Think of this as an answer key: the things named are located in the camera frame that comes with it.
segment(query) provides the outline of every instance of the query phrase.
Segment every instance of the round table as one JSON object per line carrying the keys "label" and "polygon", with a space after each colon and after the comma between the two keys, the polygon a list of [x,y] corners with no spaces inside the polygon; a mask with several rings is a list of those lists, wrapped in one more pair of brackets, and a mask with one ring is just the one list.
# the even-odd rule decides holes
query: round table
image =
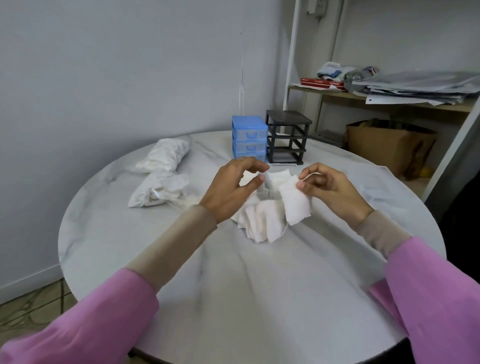
{"label": "round table", "polygon": [[[198,193],[232,158],[231,132],[189,136],[178,173]],[[70,203],[60,227],[59,257],[77,299],[127,264],[180,212],[163,204],[128,208],[145,175],[130,171],[151,146],[110,163]],[[442,256],[440,230],[425,205],[386,168],[309,140],[298,174],[321,162],[344,171],[374,208],[422,237]],[[232,221],[205,241],[158,294],[160,309],[135,345],[183,363],[357,363],[405,334],[368,293],[383,277],[382,256],[314,199],[312,216],[273,243],[254,243]]]}

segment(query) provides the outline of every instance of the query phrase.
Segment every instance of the pink sleeve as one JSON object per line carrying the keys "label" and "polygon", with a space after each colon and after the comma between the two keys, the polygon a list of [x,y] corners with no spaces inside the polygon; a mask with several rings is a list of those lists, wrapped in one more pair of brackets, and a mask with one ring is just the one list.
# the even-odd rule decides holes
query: pink sleeve
{"label": "pink sleeve", "polygon": [[480,361],[480,286],[413,237],[388,258],[370,292],[397,318],[417,364]]}
{"label": "pink sleeve", "polygon": [[157,310],[150,285],[120,269],[43,331],[5,343],[0,363],[122,363]]}

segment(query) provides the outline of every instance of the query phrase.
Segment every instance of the white wall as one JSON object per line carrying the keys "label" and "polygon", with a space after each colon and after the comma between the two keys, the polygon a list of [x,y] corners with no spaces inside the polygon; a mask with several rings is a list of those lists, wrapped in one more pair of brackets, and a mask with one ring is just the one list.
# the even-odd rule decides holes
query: white wall
{"label": "white wall", "polygon": [[[375,65],[385,73],[416,68],[480,71],[480,45],[477,41],[480,2],[477,0],[351,0],[347,3],[334,61],[348,65]],[[317,39],[324,44],[317,41],[319,51],[312,60],[310,75],[314,75],[327,60],[329,48],[325,44],[331,39],[333,26],[331,19],[329,27],[319,27]],[[318,97],[308,96],[305,114],[314,118],[317,110]],[[386,118],[387,115],[324,104],[321,129],[342,133],[346,124],[370,117]],[[427,162],[436,168],[458,126],[422,120],[416,123],[440,133]]]}
{"label": "white wall", "polygon": [[63,213],[109,162],[281,106],[293,7],[0,2],[0,302],[59,277]]}

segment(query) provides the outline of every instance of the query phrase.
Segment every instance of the brown box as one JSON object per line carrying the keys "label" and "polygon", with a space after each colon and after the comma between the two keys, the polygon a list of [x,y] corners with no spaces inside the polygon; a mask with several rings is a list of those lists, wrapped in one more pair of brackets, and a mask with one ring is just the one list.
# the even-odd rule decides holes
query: brown box
{"label": "brown box", "polygon": [[397,121],[371,119],[347,125],[348,150],[395,175],[417,178],[437,133]]}

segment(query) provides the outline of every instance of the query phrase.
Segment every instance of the beige undershirt sleeve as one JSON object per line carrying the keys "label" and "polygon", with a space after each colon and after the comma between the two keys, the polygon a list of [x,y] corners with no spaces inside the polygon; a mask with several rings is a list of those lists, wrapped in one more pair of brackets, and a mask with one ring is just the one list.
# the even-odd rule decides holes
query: beige undershirt sleeve
{"label": "beige undershirt sleeve", "polygon": [[158,292],[214,230],[212,213],[193,205],[126,268],[140,274]]}
{"label": "beige undershirt sleeve", "polygon": [[374,210],[355,231],[373,248],[388,258],[401,243],[411,238],[381,211]]}

